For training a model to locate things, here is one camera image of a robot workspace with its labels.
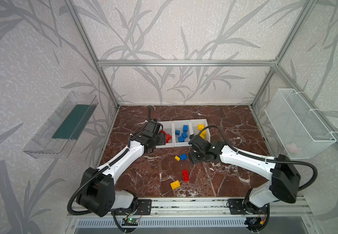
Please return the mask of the yellow tall lego brick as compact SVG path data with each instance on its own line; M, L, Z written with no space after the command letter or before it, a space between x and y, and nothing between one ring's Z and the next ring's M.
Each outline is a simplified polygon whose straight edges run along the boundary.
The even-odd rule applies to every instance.
M201 136L202 139L205 139L206 133L207 133L206 130L204 130L200 133L200 136Z

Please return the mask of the dark blue upturned lego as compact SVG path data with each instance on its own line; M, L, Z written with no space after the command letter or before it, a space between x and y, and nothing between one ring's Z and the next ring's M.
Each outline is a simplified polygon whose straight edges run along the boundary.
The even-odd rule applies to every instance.
M188 137L188 135L187 135L186 132L183 132L183 133L181 134L181 136L182 136L183 138L187 138L187 137Z

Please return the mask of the yellow long lego brick front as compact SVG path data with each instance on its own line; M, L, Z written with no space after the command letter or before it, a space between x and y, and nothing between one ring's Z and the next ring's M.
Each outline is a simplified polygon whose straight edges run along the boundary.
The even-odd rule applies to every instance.
M203 130L204 128L205 128L205 126L203 124L199 124L198 127L197 127L197 129L199 131Z

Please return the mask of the long red lego brick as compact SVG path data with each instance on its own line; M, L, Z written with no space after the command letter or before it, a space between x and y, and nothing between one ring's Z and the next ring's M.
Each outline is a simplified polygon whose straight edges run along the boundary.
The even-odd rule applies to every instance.
M183 176L183 181L184 182L189 182L189 174L187 170L182 171L182 176Z

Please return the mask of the yellow square lego brick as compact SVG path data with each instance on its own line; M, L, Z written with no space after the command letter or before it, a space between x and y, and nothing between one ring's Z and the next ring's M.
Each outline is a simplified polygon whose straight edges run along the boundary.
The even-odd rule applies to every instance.
M170 185L171 185L172 190L178 189L181 186L178 180L172 182Z

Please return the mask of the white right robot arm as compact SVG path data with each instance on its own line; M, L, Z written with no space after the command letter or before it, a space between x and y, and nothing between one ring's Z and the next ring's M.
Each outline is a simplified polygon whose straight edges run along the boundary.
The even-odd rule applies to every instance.
M318 170L311 163L291 161L285 155L269 157L244 151L232 146L224 132L220 134L223 141L213 143L205 140L201 133L190 135L189 157L193 164L203 161L222 162L264 177L267 180L266 183L247 192L244 198L244 206L247 208L257 209L275 201L296 203L298 192L308 188L318 177ZM298 165L309 167L312 170L312 177L303 185L300 184L301 175L296 169Z

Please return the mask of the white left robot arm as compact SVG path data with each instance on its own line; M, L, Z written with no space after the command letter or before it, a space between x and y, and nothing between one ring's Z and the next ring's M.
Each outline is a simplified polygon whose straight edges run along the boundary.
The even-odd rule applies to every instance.
M138 158L165 144L163 125L157 119L148 117L140 130L129 135L127 145L116 156L98 168L90 167L83 173L79 188L69 199L67 212L71 215L94 213L99 217L114 214L117 210L135 213L138 210L137 196L128 191L115 190L115 184Z

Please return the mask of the white left bin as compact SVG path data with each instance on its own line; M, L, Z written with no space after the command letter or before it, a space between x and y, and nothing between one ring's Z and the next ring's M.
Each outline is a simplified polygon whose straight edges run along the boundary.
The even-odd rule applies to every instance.
M160 142L156 148L171 148L174 147L174 124L172 121L161 121L160 124L163 127L160 127L160 133L163 133L164 136L164 143Z

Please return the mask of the white bin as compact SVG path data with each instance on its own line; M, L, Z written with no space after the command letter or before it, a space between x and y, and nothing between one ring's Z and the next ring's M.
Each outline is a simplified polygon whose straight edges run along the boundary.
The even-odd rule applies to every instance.
M173 121L174 147L189 146L189 136L193 134L190 120Z
M174 147L174 124L172 121L161 121L160 124L163 127L160 127L160 133L163 133L164 136L164 143L160 142L156 148L171 148Z
M197 120L190 120L190 133L191 134L199 134L205 127L208 126L208 122L206 119L197 119ZM201 133L203 139L211 142L211 135L210 130L206 129Z

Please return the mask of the white right bin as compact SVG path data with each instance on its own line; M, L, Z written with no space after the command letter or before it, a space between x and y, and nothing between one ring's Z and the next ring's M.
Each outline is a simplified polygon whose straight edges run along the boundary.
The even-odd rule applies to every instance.
M190 133L191 134L199 134L205 127L208 126L208 122L206 119L197 119L197 120L190 120ZM211 135L210 130L206 129L201 133L203 139L211 142Z

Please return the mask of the white middle bin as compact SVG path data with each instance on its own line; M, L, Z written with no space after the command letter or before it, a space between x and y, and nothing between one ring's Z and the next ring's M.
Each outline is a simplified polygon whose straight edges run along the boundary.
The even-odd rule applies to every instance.
M174 147L189 146L189 136L193 134L190 120L173 121Z

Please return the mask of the green circuit board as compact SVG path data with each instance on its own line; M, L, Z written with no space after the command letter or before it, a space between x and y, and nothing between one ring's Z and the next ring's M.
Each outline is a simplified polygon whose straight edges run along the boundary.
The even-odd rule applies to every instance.
M121 221L121 226L122 227L133 227L133 226L138 226L140 222L140 218L123 218Z

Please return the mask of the pink object in basket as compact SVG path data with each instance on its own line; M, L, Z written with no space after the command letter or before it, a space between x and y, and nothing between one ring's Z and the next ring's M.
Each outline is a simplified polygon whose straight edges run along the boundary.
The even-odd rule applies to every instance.
M285 147L287 152L290 154L297 154L299 152L299 148L295 143L287 144Z

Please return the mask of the aluminium frame rail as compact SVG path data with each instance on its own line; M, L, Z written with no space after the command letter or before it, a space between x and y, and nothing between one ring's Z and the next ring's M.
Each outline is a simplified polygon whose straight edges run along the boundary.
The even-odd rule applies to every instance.
M313 216L306 200L300 197L296 203L288 204L281 201L270 204L268 214L230 214L226 204L228 197L175 197L175 198L148 198L152 200L152 209L150 215L145 217L266 217L274 216Z

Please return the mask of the clear plastic wall tray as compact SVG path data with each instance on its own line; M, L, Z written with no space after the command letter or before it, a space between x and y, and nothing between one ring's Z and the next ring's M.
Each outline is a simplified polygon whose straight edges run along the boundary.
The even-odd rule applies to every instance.
M98 103L97 95L69 92L23 152L35 159L66 159Z

